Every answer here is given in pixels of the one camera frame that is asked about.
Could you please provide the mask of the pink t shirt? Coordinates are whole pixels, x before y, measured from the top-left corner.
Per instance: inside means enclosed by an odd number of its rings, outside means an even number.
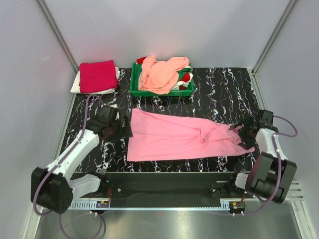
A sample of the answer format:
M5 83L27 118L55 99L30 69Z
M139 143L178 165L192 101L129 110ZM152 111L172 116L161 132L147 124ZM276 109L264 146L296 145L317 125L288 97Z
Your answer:
M239 156L254 152L244 149L230 125L209 119L168 116L132 110L133 137L128 142L129 162Z

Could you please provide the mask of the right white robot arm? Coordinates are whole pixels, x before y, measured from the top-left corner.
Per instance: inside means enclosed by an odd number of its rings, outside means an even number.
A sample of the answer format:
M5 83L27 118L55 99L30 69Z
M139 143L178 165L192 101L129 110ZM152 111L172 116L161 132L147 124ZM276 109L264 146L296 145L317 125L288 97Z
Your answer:
M294 134L279 132L273 125L274 118L286 121ZM268 110L259 110L256 117L247 116L230 127L240 137L240 147L248 150L259 148L259 156L249 173L238 173L226 185L231 197L238 197L244 190L264 202L282 203L295 176L297 165L288 160L279 143L279 136L296 137L297 128L287 119Z

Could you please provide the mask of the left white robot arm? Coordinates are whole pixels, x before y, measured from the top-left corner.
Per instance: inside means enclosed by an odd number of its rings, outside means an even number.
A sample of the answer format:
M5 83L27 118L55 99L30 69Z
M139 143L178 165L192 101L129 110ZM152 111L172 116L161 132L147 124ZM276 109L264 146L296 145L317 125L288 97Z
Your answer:
M130 121L122 116L118 105L102 106L97 114L83 124L73 142L45 168L37 167L31 174L31 195L34 211L37 206L63 214L72 201L87 194L103 197L108 190L104 172L85 172L72 176L85 157L101 141L114 142L133 136Z

